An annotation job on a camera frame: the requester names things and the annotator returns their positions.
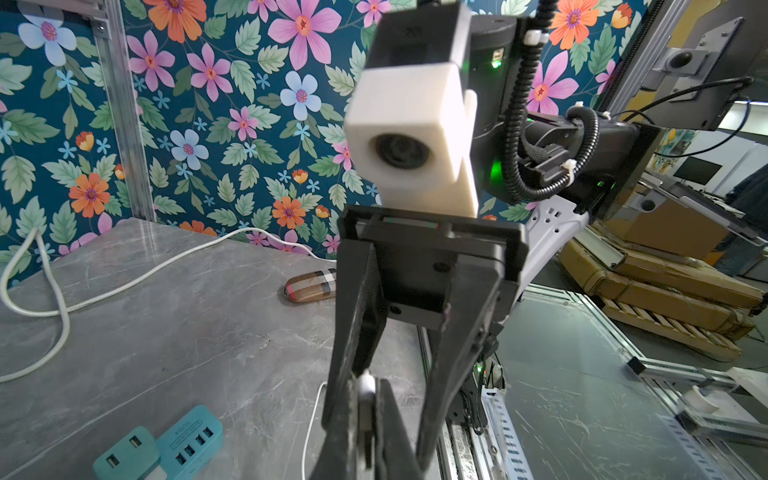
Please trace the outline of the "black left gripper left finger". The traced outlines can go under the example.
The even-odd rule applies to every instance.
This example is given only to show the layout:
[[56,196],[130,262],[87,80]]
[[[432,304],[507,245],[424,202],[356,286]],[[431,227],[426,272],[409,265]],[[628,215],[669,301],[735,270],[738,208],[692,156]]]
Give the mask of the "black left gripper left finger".
[[324,441],[309,479],[351,480],[358,477],[357,382],[347,380],[333,401]]

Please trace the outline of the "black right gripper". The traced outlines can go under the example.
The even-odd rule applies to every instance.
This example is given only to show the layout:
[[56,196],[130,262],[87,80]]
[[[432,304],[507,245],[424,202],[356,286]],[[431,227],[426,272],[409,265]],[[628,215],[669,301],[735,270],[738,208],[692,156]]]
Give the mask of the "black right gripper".
[[519,224],[364,206],[347,207],[338,229],[322,426],[329,425],[347,381],[370,366],[387,317],[441,327],[416,442],[416,460],[427,471],[488,326],[500,329],[522,291],[528,235]]

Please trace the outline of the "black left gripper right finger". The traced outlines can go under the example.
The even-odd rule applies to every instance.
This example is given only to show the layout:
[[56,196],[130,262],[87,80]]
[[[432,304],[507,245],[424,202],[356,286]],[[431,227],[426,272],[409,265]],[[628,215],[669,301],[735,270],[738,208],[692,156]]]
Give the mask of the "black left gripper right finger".
[[376,480],[423,478],[389,381],[376,380],[373,409],[373,460]]

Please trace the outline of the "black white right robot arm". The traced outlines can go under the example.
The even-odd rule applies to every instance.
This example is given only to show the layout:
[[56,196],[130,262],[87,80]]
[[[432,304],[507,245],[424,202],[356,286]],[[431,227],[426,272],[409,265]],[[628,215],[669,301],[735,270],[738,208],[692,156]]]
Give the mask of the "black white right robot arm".
[[[641,124],[530,114],[558,5],[421,1],[385,14],[344,119],[377,206],[338,221],[335,335],[315,479],[421,479],[463,384],[541,268],[628,182]],[[370,365],[389,318],[435,332],[418,434]]]

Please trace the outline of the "teal usb charger plug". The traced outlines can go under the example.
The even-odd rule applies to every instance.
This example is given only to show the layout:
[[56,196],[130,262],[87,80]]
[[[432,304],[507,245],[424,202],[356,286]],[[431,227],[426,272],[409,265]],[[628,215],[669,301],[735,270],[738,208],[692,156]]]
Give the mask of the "teal usb charger plug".
[[145,479],[160,465],[154,436],[138,426],[118,440],[92,465],[97,479]]

